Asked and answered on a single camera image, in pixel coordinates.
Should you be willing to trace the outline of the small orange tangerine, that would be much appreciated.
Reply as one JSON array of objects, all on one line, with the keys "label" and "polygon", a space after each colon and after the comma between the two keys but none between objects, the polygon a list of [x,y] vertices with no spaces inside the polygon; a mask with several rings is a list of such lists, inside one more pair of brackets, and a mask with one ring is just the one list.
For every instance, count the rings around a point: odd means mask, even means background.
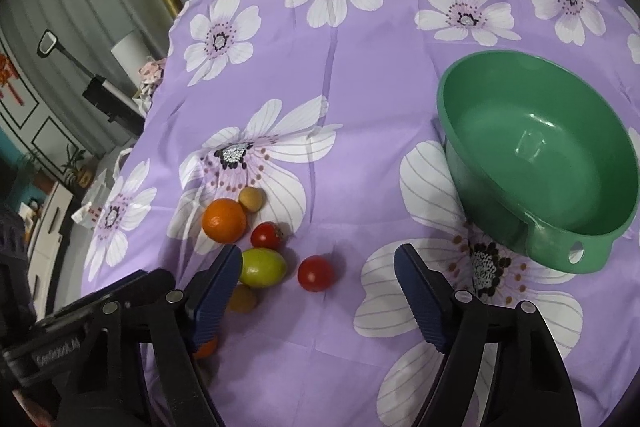
[{"label": "small orange tangerine", "polygon": [[211,357],[218,347],[218,336],[215,335],[210,338],[206,343],[203,343],[201,347],[198,348],[198,351],[194,353],[195,360],[205,360]]}]

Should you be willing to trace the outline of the large orange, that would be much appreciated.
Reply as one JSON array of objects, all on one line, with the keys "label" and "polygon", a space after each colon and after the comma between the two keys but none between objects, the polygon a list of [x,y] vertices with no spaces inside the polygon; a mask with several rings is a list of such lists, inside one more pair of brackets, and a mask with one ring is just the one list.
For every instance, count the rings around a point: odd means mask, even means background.
[{"label": "large orange", "polygon": [[214,242],[235,243],[244,235],[246,228],[246,213],[236,200],[215,199],[204,211],[202,230]]}]

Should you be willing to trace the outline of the red cherry tomato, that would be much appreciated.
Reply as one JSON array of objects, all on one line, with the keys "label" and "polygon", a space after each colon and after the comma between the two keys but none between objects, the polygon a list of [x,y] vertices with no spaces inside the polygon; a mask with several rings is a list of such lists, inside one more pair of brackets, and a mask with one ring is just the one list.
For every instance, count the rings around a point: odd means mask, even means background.
[{"label": "red cherry tomato", "polygon": [[276,222],[259,223],[250,234],[250,243],[254,248],[267,248],[277,251],[282,245],[284,236]]},{"label": "red cherry tomato", "polygon": [[310,256],[298,267],[297,280],[301,288],[312,293],[326,291],[334,283],[334,270],[326,257]]}]

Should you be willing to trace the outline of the green plastic bowl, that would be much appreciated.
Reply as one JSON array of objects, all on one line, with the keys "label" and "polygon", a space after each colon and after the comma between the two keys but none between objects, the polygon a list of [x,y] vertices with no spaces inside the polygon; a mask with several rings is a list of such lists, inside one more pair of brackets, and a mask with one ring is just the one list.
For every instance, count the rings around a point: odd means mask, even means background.
[{"label": "green plastic bowl", "polygon": [[593,273],[639,205],[627,129],[582,78],[518,51],[477,52],[440,77],[437,114],[465,214],[511,251]]}]

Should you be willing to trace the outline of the small tan longan fruit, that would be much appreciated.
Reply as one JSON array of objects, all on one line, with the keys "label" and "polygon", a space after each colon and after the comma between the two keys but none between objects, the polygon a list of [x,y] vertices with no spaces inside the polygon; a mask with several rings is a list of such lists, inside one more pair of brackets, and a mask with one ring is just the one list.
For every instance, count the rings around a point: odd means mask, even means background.
[{"label": "small tan longan fruit", "polygon": [[247,314],[252,312],[258,303],[258,297],[252,288],[239,284],[232,291],[227,310],[234,313]]},{"label": "small tan longan fruit", "polygon": [[261,188],[246,186],[239,193],[238,202],[247,213],[258,213],[265,205],[266,196]]}]

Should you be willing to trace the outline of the black tripod stand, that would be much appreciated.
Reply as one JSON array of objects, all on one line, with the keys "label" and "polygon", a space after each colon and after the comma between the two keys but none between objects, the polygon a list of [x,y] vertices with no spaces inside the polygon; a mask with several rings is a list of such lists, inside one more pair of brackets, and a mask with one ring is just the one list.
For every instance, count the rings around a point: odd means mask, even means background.
[{"label": "black tripod stand", "polygon": [[142,135],[144,118],[139,113],[134,100],[103,76],[90,72],[81,61],[66,50],[53,31],[46,29],[38,42],[37,54],[41,58],[47,58],[54,50],[65,56],[89,78],[88,87],[82,92],[82,96],[91,105],[99,109],[109,122],[117,122],[132,136]]}]

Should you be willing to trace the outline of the purple floral tablecloth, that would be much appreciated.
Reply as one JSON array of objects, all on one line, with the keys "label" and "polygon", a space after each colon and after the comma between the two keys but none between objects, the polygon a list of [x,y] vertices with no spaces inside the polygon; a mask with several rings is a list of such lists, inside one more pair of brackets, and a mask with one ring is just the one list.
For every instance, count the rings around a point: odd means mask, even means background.
[{"label": "purple floral tablecloth", "polygon": [[393,270],[411,243],[452,286],[547,321],[582,423],[602,424],[639,367],[639,230],[593,274],[554,271],[469,228],[437,122],[440,75],[514,50],[582,77],[639,133],[639,19],[625,0],[192,0],[141,138],[94,229],[84,291],[164,268],[179,285],[218,245],[205,208],[260,188],[291,267],[328,257],[227,313],[208,390],[230,426],[408,426],[442,357]]}]

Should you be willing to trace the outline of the white paper roll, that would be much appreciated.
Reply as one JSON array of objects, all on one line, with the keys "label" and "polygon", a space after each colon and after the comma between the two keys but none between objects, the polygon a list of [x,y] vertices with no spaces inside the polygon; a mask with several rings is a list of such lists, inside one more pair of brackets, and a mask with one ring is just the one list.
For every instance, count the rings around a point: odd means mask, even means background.
[{"label": "white paper roll", "polygon": [[125,37],[122,37],[111,47],[111,54],[134,87],[138,89],[142,83],[140,69],[146,63],[154,61],[152,52],[144,42],[142,35],[136,30],[128,32]]}]

